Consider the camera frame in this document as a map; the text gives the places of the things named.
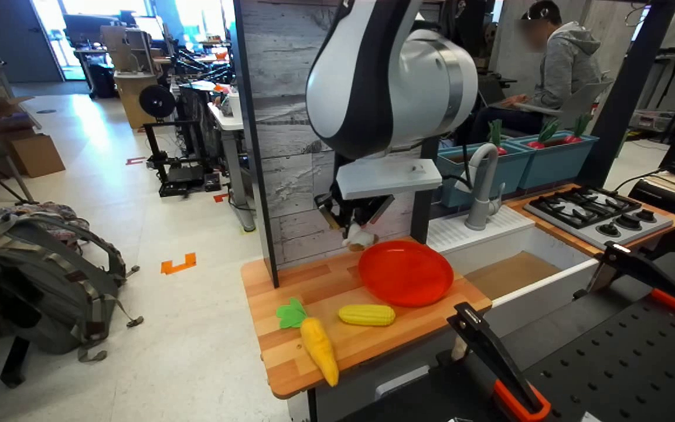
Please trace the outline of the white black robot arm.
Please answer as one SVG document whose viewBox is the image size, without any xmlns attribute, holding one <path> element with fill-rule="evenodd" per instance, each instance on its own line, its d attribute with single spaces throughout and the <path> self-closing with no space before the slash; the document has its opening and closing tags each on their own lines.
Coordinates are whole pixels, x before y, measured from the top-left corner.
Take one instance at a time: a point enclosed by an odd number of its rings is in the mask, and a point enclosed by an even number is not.
<svg viewBox="0 0 675 422">
<path fill-rule="evenodd" d="M 475 110 L 479 69 L 466 48 L 419 18 L 422 0 L 337 0 L 309 65 L 313 130 L 336 152 L 320 209 L 342 232 L 375 221 L 398 191 L 444 183 L 411 149 L 455 130 Z"/>
</svg>

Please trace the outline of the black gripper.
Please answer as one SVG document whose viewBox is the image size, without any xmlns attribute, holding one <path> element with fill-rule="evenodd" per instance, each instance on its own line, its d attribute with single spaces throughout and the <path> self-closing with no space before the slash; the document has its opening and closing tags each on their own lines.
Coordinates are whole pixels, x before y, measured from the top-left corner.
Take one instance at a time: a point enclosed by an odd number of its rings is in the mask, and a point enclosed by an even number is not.
<svg viewBox="0 0 675 422">
<path fill-rule="evenodd" d="M 353 225 L 375 223 L 395 202 L 391 195 L 369 200 L 342 200 L 340 195 L 317 195 L 314 205 L 332 229 L 348 234 Z"/>
</svg>

